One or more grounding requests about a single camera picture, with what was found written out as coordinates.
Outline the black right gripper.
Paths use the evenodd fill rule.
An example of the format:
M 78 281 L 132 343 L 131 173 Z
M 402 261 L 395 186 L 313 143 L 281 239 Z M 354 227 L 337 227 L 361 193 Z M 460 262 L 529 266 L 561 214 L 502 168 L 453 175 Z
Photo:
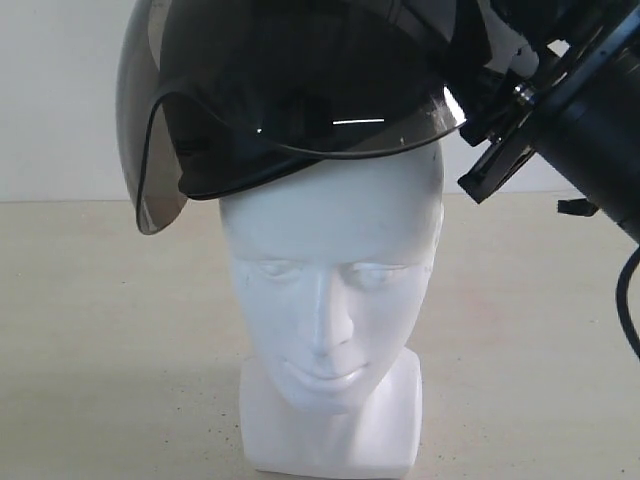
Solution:
M 591 204 L 639 201 L 639 4 L 494 1 L 537 53 L 531 77 L 508 75 L 461 134 L 489 148 L 459 184 L 477 203 L 535 154 Z

